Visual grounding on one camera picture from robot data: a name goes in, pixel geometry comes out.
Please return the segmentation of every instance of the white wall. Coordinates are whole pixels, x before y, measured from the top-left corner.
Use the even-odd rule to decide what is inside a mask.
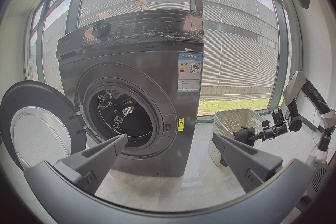
[[[7,89],[24,80],[23,40],[27,16],[7,17],[0,26],[0,100]]]
[[[311,0],[308,9],[294,1],[302,38],[302,70],[330,108],[336,108],[336,19],[326,0]],[[318,126],[315,108],[303,96],[297,98],[299,112]],[[336,133],[332,136],[328,160],[336,150]]]

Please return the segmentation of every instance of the energy label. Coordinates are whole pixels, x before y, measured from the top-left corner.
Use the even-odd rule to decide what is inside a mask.
[[[178,54],[178,92],[199,92],[201,83],[202,55]]]

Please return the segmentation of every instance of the open washer door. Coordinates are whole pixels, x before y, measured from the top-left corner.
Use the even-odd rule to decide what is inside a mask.
[[[11,86],[0,105],[0,130],[13,161],[24,170],[86,148],[85,122],[58,90],[37,81]]]

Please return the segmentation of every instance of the laundry basket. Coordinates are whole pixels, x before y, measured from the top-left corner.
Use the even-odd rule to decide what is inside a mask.
[[[208,151],[213,162],[217,166],[221,166],[221,154],[212,142],[212,134],[222,134],[234,139],[234,132],[239,131],[241,126],[255,128],[255,133],[263,129],[261,123],[265,119],[256,112],[248,109],[232,109],[226,111],[218,111],[214,114],[214,123],[210,135]]]

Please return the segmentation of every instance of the grass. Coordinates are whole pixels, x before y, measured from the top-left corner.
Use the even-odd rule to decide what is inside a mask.
[[[230,100],[230,101],[199,101],[199,115],[210,115],[216,111],[248,108],[251,110],[264,109],[267,107],[269,99],[255,100]]]

